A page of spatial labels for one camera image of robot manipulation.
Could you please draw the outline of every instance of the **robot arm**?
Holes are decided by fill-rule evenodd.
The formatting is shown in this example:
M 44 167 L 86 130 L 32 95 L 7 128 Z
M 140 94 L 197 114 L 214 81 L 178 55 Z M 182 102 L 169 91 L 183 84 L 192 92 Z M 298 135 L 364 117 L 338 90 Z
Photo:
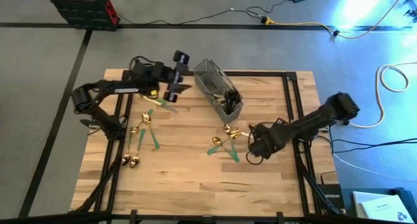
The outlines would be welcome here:
M 166 67 L 163 62 L 143 64 L 136 61 L 133 69 L 123 72 L 121 81 L 100 80 L 96 83 L 87 83 L 72 94 L 75 114 L 87 114 L 92 120 L 81 120 L 85 125 L 100 127 L 109 140 L 119 140 L 124 137 L 123 126 L 114 115 L 108 115 L 99 105 L 110 94 L 138 93 L 151 98 L 158 97 L 159 83 L 168 83 L 164 93 L 164 100 L 176 102 L 178 94 L 181 94 L 190 85 L 179 84 L 182 82 L 182 74 L 188 71 L 189 56 L 176 51 L 174 61 L 177 65 L 174 69 Z
M 249 145 L 249 150 L 255 156 L 268 159 L 271 154 L 283 149 L 292 138 L 311 141 L 320 128 L 331 126 L 336 120 L 349 121 L 358 111 L 358 106 L 348 94 L 335 94 L 318 110 L 290 124 L 278 119 L 270 128 L 263 124 L 251 127 L 255 142 Z

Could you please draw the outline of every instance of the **wooden board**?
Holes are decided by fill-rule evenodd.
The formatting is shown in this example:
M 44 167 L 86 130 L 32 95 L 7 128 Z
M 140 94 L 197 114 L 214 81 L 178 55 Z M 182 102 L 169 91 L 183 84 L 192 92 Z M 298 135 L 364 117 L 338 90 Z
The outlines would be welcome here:
M 105 78 L 120 79 L 121 74 L 122 70 L 106 70 Z M 307 114 L 319 106 L 313 73 L 297 72 L 297 76 Z M 238 120 L 231 124 L 233 128 L 248 131 L 249 124 L 275 121 L 278 117 L 288 119 L 280 77 L 230 78 L 244 97 L 244 107 Z M 184 83 L 193 85 L 194 78 L 185 77 Z M 290 92 L 296 114 L 293 88 Z M 101 107 L 113 113 L 116 99 L 109 96 Z M 275 216 L 276 212 L 285 216 L 303 215 L 292 144 L 258 166 L 246 161 L 247 138 L 243 136 L 235 142 L 240 163 L 221 150 L 209 156 L 212 137 L 226 139 L 226 135 L 221 120 L 199 89 L 192 87 L 185 91 L 171 106 L 179 114 L 134 96 L 129 126 L 140 123 L 142 112 L 154 109 L 152 128 L 161 148 L 154 149 L 147 131 L 139 153 L 140 165 L 134 169 L 121 168 L 113 213 L 129 214 L 136 209 L 139 214 L 163 215 Z M 132 140 L 133 152 L 138 138 L 136 135 Z M 106 143 L 102 132 L 89 137 L 71 209 L 81 205 L 97 185 Z M 325 140 L 314 140 L 311 153 L 317 179 L 321 173 L 335 170 Z M 325 180 L 336 183 L 336 174 L 326 175 Z M 106 207 L 107 195 L 106 191 L 102 207 Z M 311 211 L 312 202 L 309 192 Z

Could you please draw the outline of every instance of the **wooden table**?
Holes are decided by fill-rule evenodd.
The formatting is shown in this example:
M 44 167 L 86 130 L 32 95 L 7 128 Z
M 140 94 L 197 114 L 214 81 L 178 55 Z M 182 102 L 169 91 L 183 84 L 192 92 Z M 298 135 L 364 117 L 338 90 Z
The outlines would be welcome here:
M 121 75 L 122 70 L 106 70 L 104 77 L 120 79 Z M 297 72 L 297 76 L 307 114 L 319 107 L 313 72 Z M 244 107 L 238 120 L 231 124 L 233 128 L 248 131 L 249 124 L 275 121 L 278 117 L 288 119 L 281 78 L 231 77 L 231 80 L 244 97 Z M 184 83 L 193 85 L 194 78 L 184 77 Z M 116 99 L 107 97 L 101 107 L 108 113 L 114 112 Z M 246 161 L 247 138 L 243 136 L 235 143 L 240 163 L 221 150 L 209 156 L 212 137 L 226 139 L 226 135 L 221 120 L 199 89 L 194 86 L 185 91 L 172 106 L 179 114 L 134 96 L 129 126 L 138 125 L 142 112 L 154 109 L 152 128 L 161 148 L 154 149 L 147 131 L 139 153 L 140 165 L 134 169 L 121 167 L 114 214 L 129 214 L 136 209 L 138 214 L 154 215 L 275 216 L 276 212 L 283 212 L 284 216 L 303 216 L 291 143 L 258 166 Z M 132 140 L 131 155 L 136 151 L 138 137 L 137 134 Z M 97 185 L 106 144 L 102 132 L 88 138 L 71 209 L 81 205 Z M 335 170 L 328 142 L 314 140 L 311 153 L 317 180 L 321 173 Z M 325 180 L 337 183 L 335 174 L 326 175 Z M 306 186 L 313 212 L 311 190 Z M 106 207 L 107 191 L 108 188 L 102 207 Z

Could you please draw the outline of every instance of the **gray utensil basket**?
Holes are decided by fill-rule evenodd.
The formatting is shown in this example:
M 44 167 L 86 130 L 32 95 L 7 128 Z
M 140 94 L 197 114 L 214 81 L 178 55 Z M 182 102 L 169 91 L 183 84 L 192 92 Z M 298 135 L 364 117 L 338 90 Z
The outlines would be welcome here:
M 224 96 L 226 91 L 235 88 L 226 76 L 226 74 L 212 61 L 205 59 L 202 63 L 194 68 L 195 84 L 204 94 L 215 112 L 219 115 L 224 124 L 229 124 L 236 120 L 242 111 L 243 102 L 241 101 L 235 107 L 235 110 L 227 115 L 225 112 L 225 105 L 221 106 L 214 101 L 214 97 L 210 94 L 220 94 Z

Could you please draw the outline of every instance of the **gray floor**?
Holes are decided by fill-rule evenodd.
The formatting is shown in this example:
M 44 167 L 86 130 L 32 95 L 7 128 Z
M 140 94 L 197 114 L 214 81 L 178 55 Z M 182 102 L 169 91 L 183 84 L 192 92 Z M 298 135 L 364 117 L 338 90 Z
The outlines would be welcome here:
M 180 22 L 233 7 L 262 7 L 281 0 L 112 0 L 123 16 L 143 23 L 156 19 Z M 351 14 L 352 0 L 306 0 L 276 8 L 276 21 L 321 21 L 341 27 L 373 25 L 395 0 L 375 0 L 367 12 Z M 18 7 L 10 11 L 11 5 Z M 0 0 L 0 22 L 62 23 L 49 0 Z M 408 25 L 405 6 L 395 7 L 383 25 Z M 256 24 L 244 14 L 225 14 L 200 23 Z M 16 217 L 56 113 L 84 32 L 72 29 L 0 29 L 0 218 Z M 358 40 L 336 41 L 324 31 L 249 31 L 125 29 L 94 32 L 75 86 L 99 80 L 107 68 L 126 68 L 134 55 L 170 62 L 177 49 L 189 53 L 191 66 L 213 59 L 223 69 L 313 70 L 321 102 L 337 91 L 348 92 L 360 106 L 354 120 L 378 120 L 375 72 L 387 63 L 413 61 L 417 53 L 413 33 L 372 32 Z M 403 68 L 410 89 L 392 93 L 381 88 L 386 120 L 377 128 L 359 130 L 335 126 L 334 139 L 379 143 L 414 137 L 417 116 L 414 81 L 416 67 Z M 404 82 L 387 72 L 387 82 L 400 88 Z M 31 215 L 66 212 L 81 164 L 87 129 L 69 103 Z M 336 150 L 354 145 L 338 143 Z M 410 145 L 375 148 L 341 154 L 357 166 L 403 180 L 417 180 L 417 150 Z M 345 188 L 404 187 L 417 197 L 415 183 L 400 182 L 349 167 L 335 159 L 339 181 Z

